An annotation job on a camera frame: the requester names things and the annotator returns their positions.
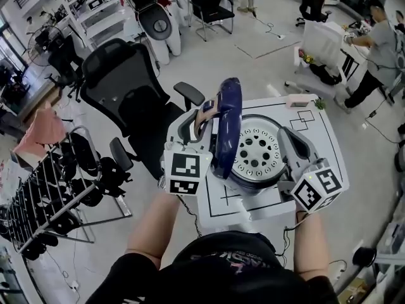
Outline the black round stool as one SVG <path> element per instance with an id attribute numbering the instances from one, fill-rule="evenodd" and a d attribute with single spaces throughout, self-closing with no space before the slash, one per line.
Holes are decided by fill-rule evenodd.
<path id="1" fill-rule="evenodd" d="M 358 267 L 369 267 L 375 261 L 376 248 L 359 247 L 353 255 L 352 264 Z"/>

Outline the person's right forearm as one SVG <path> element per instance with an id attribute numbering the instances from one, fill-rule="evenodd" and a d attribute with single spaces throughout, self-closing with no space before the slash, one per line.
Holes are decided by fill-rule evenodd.
<path id="1" fill-rule="evenodd" d="M 318 212 L 301 221 L 295 229 L 294 272 L 305 281 L 318 276 L 328 276 L 328 244 Z"/>

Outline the black standing fan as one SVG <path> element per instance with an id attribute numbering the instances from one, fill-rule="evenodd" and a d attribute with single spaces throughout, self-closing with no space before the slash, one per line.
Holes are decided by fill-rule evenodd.
<path id="1" fill-rule="evenodd" d="M 27 53 L 30 61 L 39 67 L 47 67 L 51 53 L 63 42 L 63 34 L 57 27 L 43 25 L 28 41 Z"/>

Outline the black cantilever visitor chair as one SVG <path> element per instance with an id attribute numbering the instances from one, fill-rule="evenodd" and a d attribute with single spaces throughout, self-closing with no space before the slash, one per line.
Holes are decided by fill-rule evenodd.
<path id="1" fill-rule="evenodd" d="M 196 29 L 196 34 L 207 42 L 207 29 L 215 31 L 217 26 L 228 34 L 234 30 L 234 1 L 233 0 L 190 0 L 192 16 L 196 17 L 201 26 Z"/>

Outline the white perforated steamer tray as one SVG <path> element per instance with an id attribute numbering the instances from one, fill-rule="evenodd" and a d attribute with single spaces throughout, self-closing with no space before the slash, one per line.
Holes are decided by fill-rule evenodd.
<path id="1" fill-rule="evenodd" d="M 270 127 L 241 128 L 233 173 L 246 180 L 272 179 L 284 168 L 276 138 L 278 129 Z"/>

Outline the black cloth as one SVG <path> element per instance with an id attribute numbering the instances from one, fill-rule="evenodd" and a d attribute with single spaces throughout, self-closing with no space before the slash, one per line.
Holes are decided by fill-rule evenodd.
<path id="1" fill-rule="evenodd" d="M 329 68 L 326 65 L 311 63 L 309 69 L 322 83 L 328 86 L 335 86 L 342 82 L 342 76 L 337 67 Z"/>

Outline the pink cloth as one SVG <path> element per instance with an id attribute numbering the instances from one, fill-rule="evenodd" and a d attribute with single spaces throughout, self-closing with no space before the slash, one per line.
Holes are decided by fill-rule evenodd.
<path id="1" fill-rule="evenodd" d="M 59 143 L 65 136 L 65 126 L 56 112 L 51 107 L 39 109 L 13 152 L 17 154 L 29 153 L 43 158 L 47 153 L 44 146 Z"/>

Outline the dark blue rice cooker lid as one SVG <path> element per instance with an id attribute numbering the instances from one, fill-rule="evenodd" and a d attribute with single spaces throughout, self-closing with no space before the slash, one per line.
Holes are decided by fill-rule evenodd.
<path id="1" fill-rule="evenodd" d="M 197 112 L 194 135 L 200 137 L 203 125 L 218 119 L 213 174 L 227 179 L 232 171 L 239 145 L 242 120 L 242 91 L 238 78 L 225 79 L 213 99 L 205 101 Z"/>

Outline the small black office chair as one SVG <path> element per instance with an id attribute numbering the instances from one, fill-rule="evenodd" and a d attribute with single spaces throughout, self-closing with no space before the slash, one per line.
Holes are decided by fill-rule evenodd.
<path id="1" fill-rule="evenodd" d="M 59 73 L 55 82 L 60 88 L 73 86 L 68 93 L 68 98 L 75 92 L 75 101 L 81 102 L 79 97 L 80 88 L 84 82 L 82 64 L 84 60 L 76 53 L 72 36 L 67 36 L 60 41 L 61 45 L 55 47 L 48 57 L 49 64 Z"/>

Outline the black mesh office chair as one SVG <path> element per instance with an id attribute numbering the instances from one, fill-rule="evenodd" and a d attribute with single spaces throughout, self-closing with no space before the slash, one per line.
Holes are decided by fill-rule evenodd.
<path id="1" fill-rule="evenodd" d="M 176 129 L 193 106 L 202 105 L 204 95 L 185 82 L 175 84 L 174 90 L 184 98 L 185 109 L 181 109 L 161 87 L 145 45 L 122 39 L 99 46 L 83 62 L 82 71 L 82 99 L 120 129 L 135 153 L 130 156 L 115 139 L 110 147 L 116 161 L 127 168 L 125 162 L 134 159 L 159 179 L 165 142 L 189 142 L 169 130 Z"/>

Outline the black oval hanging pack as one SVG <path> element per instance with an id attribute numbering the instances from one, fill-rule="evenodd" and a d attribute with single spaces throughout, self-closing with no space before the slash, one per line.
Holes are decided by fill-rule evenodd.
<path id="1" fill-rule="evenodd" d="M 142 10 L 138 18 L 143 31 L 155 41 L 164 41 L 171 36 L 170 19 L 159 4 Z"/>

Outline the dark blue rice cooker body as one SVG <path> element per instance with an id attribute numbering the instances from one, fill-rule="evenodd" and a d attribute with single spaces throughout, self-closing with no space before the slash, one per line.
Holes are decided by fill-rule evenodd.
<path id="1" fill-rule="evenodd" d="M 270 127 L 272 126 L 274 129 L 281 128 L 281 125 L 273 120 L 270 117 L 260 115 L 260 114 L 247 114 L 247 115 L 242 115 L 242 120 L 241 120 L 241 128 L 244 127 Z M 238 184 L 241 188 L 246 189 L 248 192 L 255 192 L 256 190 L 260 189 L 266 189 L 269 187 L 272 187 L 277 184 L 277 182 L 280 180 L 280 178 L 286 174 L 286 168 L 284 164 L 284 168 L 282 171 L 277 174 L 275 177 L 272 179 L 266 179 L 266 180 L 259 180 L 259 181 L 251 181 L 251 180 L 246 180 L 244 178 L 241 178 L 238 175 L 235 175 L 233 173 L 233 170 L 231 171 L 229 178 L 232 179 L 236 184 Z"/>

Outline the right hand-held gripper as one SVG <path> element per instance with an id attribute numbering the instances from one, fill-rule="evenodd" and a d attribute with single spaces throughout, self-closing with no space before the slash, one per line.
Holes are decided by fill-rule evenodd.
<path id="1" fill-rule="evenodd" d="M 343 182 L 328 160 L 317 159 L 314 144 L 294 129 L 281 127 L 277 132 L 277 141 L 286 172 L 290 173 L 289 180 L 278 181 L 279 192 L 293 197 L 308 214 L 329 206 L 342 193 Z M 290 164 L 304 160 L 311 164 L 293 177 Z"/>

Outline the pink digital clock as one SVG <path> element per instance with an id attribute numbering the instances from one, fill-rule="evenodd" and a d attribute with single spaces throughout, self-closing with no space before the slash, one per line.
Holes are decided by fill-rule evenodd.
<path id="1" fill-rule="evenodd" d="M 311 94 L 289 94 L 285 104 L 288 108 L 305 108 L 311 101 Z"/>

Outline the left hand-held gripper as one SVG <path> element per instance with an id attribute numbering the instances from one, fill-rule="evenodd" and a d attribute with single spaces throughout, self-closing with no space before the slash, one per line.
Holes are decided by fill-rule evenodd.
<path id="1" fill-rule="evenodd" d="M 196 139 L 194 126 L 198 111 L 187 113 L 188 117 L 179 125 L 180 141 L 164 144 L 160 165 L 163 171 L 158 187 L 168 194 L 196 196 L 206 178 L 213 159 L 209 150 L 211 138 L 218 134 L 218 122 L 204 122 L 200 142 Z"/>

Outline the person's black shirt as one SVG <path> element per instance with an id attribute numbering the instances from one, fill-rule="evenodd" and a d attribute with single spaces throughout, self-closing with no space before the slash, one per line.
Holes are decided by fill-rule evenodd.
<path id="1" fill-rule="evenodd" d="M 237 231 L 191 242 L 159 270 L 138 253 L 121 256 L 86 304 L 339 304 L 325 276 L 285 269 L 270 241 Z"/>

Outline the person's left forearm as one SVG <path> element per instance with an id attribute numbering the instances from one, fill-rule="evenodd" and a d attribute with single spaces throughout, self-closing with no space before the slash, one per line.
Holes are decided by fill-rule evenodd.
<path id="1" fill-rule="evenodd" d="M 160 190 L 130 234 L 125 252 L 140 254 L 159 269 L 171 239 L 179 206 L 178 197 Z"/>

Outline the white office chair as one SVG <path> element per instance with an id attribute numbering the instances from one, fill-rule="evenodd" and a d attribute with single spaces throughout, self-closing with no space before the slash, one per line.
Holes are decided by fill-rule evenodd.
<path id="1" fill-rule="evenodd" d="M 333 99 L 338 90 L 345 88 L 347 84 L 346 75 L 338 65 L 343 38 L 344 30 L 334 22 L 307 21 L 301 45 L 294 48 L 293 79 L 285 81 L 284 86 L 301 93 L 312 93 L 323 99 Z M 335 86 L 322 83 L 309 69 L 310 64 L 299 57 L 299 49 L 311 55 L 315 59 L 314 64 L 337 67 L 342 82 Z"/>

